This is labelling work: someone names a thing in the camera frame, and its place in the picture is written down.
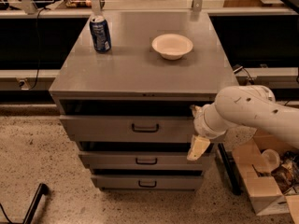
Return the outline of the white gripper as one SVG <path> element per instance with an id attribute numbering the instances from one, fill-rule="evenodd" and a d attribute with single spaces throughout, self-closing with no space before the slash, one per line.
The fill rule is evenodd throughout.
<path id="1" fill-rule="evenodd" d="M 193 125 L 199 135 L 194 135 L 191 147 L 188 151 L 187 160 L 197 161 L 210 145 L 209 139 L 216 139 L 224 135 L 234 124 L 225 120 L 212 105 L 191 105 L 190 110 L 193 115 Z"/>

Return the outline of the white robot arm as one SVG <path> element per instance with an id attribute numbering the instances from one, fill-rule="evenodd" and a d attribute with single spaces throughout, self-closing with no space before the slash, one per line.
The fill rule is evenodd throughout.
<path id="1" fill-rule="evenodd" d="M 262 129 L 299 148 L 299 109 L 276 102 L 262 85 L 231 86 L 218 92 L 211 105 L 191 106 L 195 134 L 187 160 L 196 161 L 210 141 L 236 126 Z"/>

